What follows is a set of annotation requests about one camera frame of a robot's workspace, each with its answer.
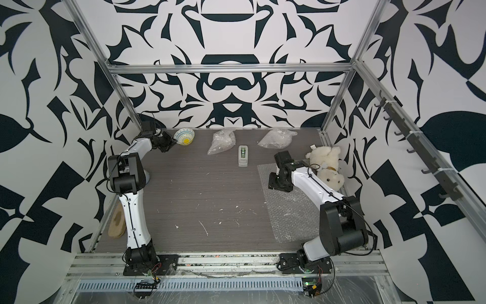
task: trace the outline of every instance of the white teddy bear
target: white teddy bear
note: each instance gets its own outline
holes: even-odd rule
[[[338,191],[344,184],[344,176],[339,174],[339,153],[340,147],[318,147],[307,153],[306,158],[310,159],[310,164],[316,164],[317,177],[321,179],[331,189]]]

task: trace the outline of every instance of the wooden table surface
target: wooden table surface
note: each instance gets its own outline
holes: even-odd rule
[[[156,251],[299,249],[302,241],[277,243],[270,224],[257,170],[260,164],[274,163],[279,151],[257,145],[268,130],[236,130],[236,145],[215,155],[207,155],[215,130],[195,132],[190,145],[176,145],[166,153],[153,150],[142,160],[150,172],[143,204]],[[303,159],[310,145],[321,141],[314,128],[297,132],[284,150]],[[248,167],[238,167],[239,145],[248,146]],[[96,252],[124,252],[126,238],[112,239],[106,228]]]

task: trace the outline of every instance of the white debris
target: white debris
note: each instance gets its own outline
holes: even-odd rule
[[[204,227],[203,223],[201,223],[201,221],[199,221],[199,224],[201,224],[201,226],[203,226],[203,228],[204,228],[204,231],[206,231],[206,236],[209,236],[209,233],[208,233],[208,231],[206,230],[206,228]]]

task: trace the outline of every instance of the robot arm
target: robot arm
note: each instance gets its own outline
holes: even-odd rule
[[[125,261],[135,272],[143,272],[158,262],[143,211],[143,188],[150,176],[143,169],[141,159],[152,149],[167,152],[175,144],[165,131],[156,135],[153,122],[142,122],[142,129],[125,151],[108,158],[110,186],[119,195],[125,213],[128,234]]]
[[[320,210],[319,236],[303,245],[305,258],[316,261],[368,243],[360,202],[344,197],[323,183],[302,161],[288,151],[275,154],[277,173],[270,173],[268,188],[290,192],[302,190]]]

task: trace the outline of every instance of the scrap of plastic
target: scrap of plastic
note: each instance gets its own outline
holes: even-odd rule
[[[208,155],[231,149],[236,144],[234,130],[236,129],[226,128],[214,133],[211,147],[208,150]]]
[[[297,132],[290,130],[270,130],[265,137],[258,143],[260,147],[269,149],[283,149],[290,145],[292,136],[297,135]]]

